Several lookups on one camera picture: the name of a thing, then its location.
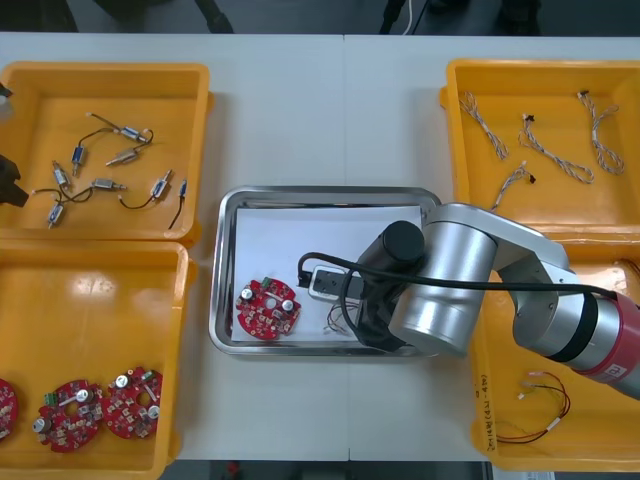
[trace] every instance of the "red circuit board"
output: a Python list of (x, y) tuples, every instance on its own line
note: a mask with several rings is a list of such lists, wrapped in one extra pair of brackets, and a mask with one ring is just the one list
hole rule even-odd
[[(151, 372), (152, 376), (144, 380), (143, 375)], [(107, 427), (120, 438), (131, 438), (134, 435), (144, 438), (155, 433), (158, 419), (149, 416), (149, 409), (159, 408), (162, 393), (162, 375), (155, 370), (136, 367), (126, 373), (128, 383), (124, 388), (116, 386), (115, 380), (109, 384), (110, 397), (102, 399), (102, 411)], [(146, 393), (150, 402), (140, 405), (138, 398)]]
[[(75, 397), (79, 390), (90, 390), (93, 398), (84, 403), (71, 402), (76, 405), (76, 411), (67, 415), (67, 406), (60, 403)], [(86, 380), (75, 380), (66, 383), (53, 393), (58, 396), (58, 405), (40, 407), (38, 412), (44, 419), (51, 421), (51, 428), (38, 434), (38, 441), (43, 445), (51, 444), (51, 450), (58, 453), (69, 453), (77, 450), (98, 433), (98, 425), (102, 420), (102, 389), (100, 385), (90, 385)]]
[[(275, 340), (280, 334), (288, 335), (300, 316), (300, 304), (293, 299), (296, 294), (280, 280), (265, 277), (262, 282), (252, 280), (245, 289), (250, 289), (252, 298), (240, 296), (236, 308), (240, 310), (238, 321), (251, 336), (261, 340)], [(282, 308), (285, 300), (293, 302), (293, 309), (286, 312)]]
[(0, 442), (9, 436), (18, 418), (18, 397), (13, 387), (0, 378)]

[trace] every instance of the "metal tray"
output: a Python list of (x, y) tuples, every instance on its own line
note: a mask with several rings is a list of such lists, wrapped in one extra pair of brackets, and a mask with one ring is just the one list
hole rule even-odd
[(403, 347), (393, 354), (353, 342), (264, 342), (233, 341), (234, 265), (236, 212), (238, 208), (357, 208), (419, 205), (424, 225), (427, 215), (440, 200), (422, 188), (397, 187), (240, 187), (225, 195), (220, 204), (213, 264), (213, 287), (209, 314), (209, 335), (225, 353), (245, 355), (393, 355), (417, 353)]

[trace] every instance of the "orange tray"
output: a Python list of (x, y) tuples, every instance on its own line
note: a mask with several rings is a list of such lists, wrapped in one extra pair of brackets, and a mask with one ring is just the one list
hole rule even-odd
[[(71, 175), (71, 156), (78, 141), (105, 126), (86, 112), (94, 112), (119, 126), (150, 128), (153, 144), (130, 164), (106, 167), (113, 156), (135, 144), (111, 133), (87, 140), (85, 166), (74, 192), (97, 177), (128, 187), (125, 192), (96, 191), (86, 204), (65, 205), (60, 225), (48, 230), (51, 194), (32, 195), (22, 209), (0, 209), (0, 239), (119, 239), (173, 240), (187, 246), (199, 236), (195, 213), (208, 108), (209, 71), (197, 64), (30, 63), (9, 65), (0, 81), (14, 95), (15, 114), (0, 124), (0, 147), (14, 161), (27, 192), (56, 186), (52, 161)], [(144, 210), (127, 210), (118, 193), (132, 205), (143, 203), (158, 178), (173, 169), (170, 189), (162, 201)], [(178, 191), (188, 180), (182, 215)]]
[[(0, 242), (0, 378), (20, 402), (16, 428), (0, 443), (0, 478), (162, 474), (179, 450), (173, 424), (189, 270), (174, 242)], [(105, 389), (138, 365), (163, 375), (154, 436), (123, 440), (101, 425), (73, 453), (38, 442), (31, 425), (45, 393), (75, 379)]]
[[(640, 302), (640, 245), (565, 244), (583, 283), (629, 295)], [(497, 275), (492, 278), (499, 281)], [(525, 471), (640, 471), (640, 408), (637, 400), (584, 378), (516, 345), (514, 307), (506, 292), (487, 292), (471, 347), (476, 420), (475, 447), (491, 463)], [(544, 429), (558, 413), (558, 400), (536, 391), (523, 400), (530, 371), (549, 371), (565, 384), (571, 411), (546, 436), (528, 445), (496, 442), (496, 434), (523, 435)]]
[[(498, 214), (541, 232), (618, 239), (640, 233), (640, 62), (455, 60), (440, 95), (447, 109), (457, 201), (490, 208), (504, 181), (521, 164), (537, 178), (512, 184)], [(625, 172), (612, 175), (597, 163), (591, 144), (591, 116), (577, 98), (589, 90), (598, 113), (617, 104), (618, 113), (598, 129), (602, 143), (618, 153)], [(480, 125), (459, 108), (473, 93), (489, 128), (508, 146), (501, 161)], [(590, 168), (586, 185), (551, 159), (520, 146), (522, 114), (533, 114), (532, 131), (547, 150)]]

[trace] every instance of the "table surface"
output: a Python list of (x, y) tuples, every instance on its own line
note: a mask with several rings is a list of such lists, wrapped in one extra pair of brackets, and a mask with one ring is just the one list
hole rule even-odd
[(638, 59), (640, 39), (0, 34), (17, 60), (209, 67), (199, 264), (177, 426), (181, 459), (481, 460), (467, 361), (241, 358), (208, 336), (220, 198), (248, 184), (419, 186), (451, 201), (438, 91), (458, 57)]

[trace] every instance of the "capacitor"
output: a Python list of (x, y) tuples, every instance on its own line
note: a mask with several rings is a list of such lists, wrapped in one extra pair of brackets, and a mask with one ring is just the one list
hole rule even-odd
[(116, 387), (125, 388), (127, 385), (129, 385), (129, 377), (127, 377), (126, 375), (118, 375), (115, 383)]
[(53, 208), (49, 211), (49, 216), (47, 217), (47, 222), (49, 223), (49, 228), (54, 227), (60, 221), (60, 216), (64, 210), (64, 205), (56, 202)]
[(51, 420), (48, 418), (38, 417), (31, 427), (36, 433), (48, 432), (51, 429)]
[(78, 176), (78, 169), (84, 164), (84, 155), (86, 153), (86, 148), (82, 145), (78, 145), (73, 149), (73, 155), (71, 156), (71, 163), (73, 165), (73, 170), (71, 174), (74, 177)]
[(244, 288), (242, 292), (240, 292), (240, 296), (243, 300), (251, 300), (253, 298), (253, 292), (250, 288)]
[(93, 391), (91, 390), (78, 390), (76, 393), (76, 401), (80, 403), (90, 402), (93, 399)]
[(151, 420), (155, 420), (160, 416), (160, 407), (158, 407), (157, 405), (152, 405), (151, 407), (149, 407), (149, 411), (147, 412), (147, 414), (149, 415), (149, 418)]
[(291, 300), (285, 300), (284, 302), (282, 302), (282, 309), (285, 312), (293, 311), (293, 302)]
[(52, 163), (53, 163), (53, 177), (55, 178), (58, 186), (60, 188), (70, 189), (71, 182), (69, 181), (69, 176), (67, 175), (67, 172), (65, 172), (60, 166), (60, 164), (55, 160)]

